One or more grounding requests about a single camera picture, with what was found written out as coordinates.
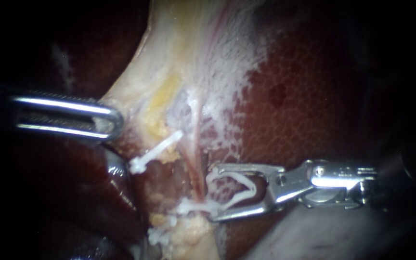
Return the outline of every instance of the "yellow fat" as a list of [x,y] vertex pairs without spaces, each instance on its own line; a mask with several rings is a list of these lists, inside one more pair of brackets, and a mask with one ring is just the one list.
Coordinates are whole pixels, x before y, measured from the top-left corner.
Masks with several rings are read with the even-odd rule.
[[165,111],[174,100],[180,86],[181,78],[170,73],[147,103],[142,118],[147,133],[157,141],[170,135],[170,129],[165,123]]

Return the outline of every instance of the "white fibrous strand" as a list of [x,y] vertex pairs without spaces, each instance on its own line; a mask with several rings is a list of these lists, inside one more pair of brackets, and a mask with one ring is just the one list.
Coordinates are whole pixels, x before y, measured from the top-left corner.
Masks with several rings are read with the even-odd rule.
[[203,211],[210,214],[216,213],[220,204],[211,199],[206,199],[203,203],[195,202],[187,197],[182,198],[181,203],[172,210],[178,215],[187,215],[190,211]]
[[135,157],[130,161],[130,172],[132,174],[141,174],[147,170],[146,165],[151,161],[155,160],[156,157],[161,154],[168,146],[172,145],[173,143],[179,141],[183,136],[181,130],[174,132],[168,138],[164,139],[160,142],[157,146],[152,148],[142,157]]
[[247,188],[247,190],[234,194],[234,196],[228,202],[220,205],[220,210],[226,210],[235,205],[236,203],[252,198],[256,195],[257,190],[254,182],[247,178],[245,175],[242,175],[237,172],[223,172],[222,174],[210,172],[206,177],[208,193],[210,194],[216,192],[216,180],[225,177],[230,177],[238,183],[243,184]]

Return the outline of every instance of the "dark spot on liver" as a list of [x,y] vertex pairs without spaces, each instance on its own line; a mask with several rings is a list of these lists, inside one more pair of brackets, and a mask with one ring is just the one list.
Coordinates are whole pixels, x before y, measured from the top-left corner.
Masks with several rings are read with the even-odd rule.
[[280,108],[284,105],[286,98],[286,86],[283,83],[276,84],[269,90],[269,102],[274,108]]

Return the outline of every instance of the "shiny metal jaw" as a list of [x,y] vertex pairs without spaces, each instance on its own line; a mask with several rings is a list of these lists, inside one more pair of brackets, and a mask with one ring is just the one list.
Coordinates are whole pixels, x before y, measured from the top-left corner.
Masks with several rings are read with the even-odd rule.
[[307,178],[305,164],[306,162],[289,172],[285,172],[281,166],[265,164],[219,163],[214,165],[212,171],[219,175],[236,172],[247,176],[260,176],[266,181],[267,188],[264,198],[259,203],[219,211],[217,215],[211,216],[210,220],[213,222],[231,221],[281,210],[285,202],[313,188]]
[[123,117],[94,99],[0,86],[0,128],[104,142],[120,135]]
[[359,208],[372,199],[377,178],[377,169],[369,164],[327,160],[307,160],[288,172],[283,167],[264,164],[217,164],[213,172],[257,175],[267,183],[266,194],[259,203],[219,211],[210,217],[213,222],[279,211],[293,199],[308,208]]

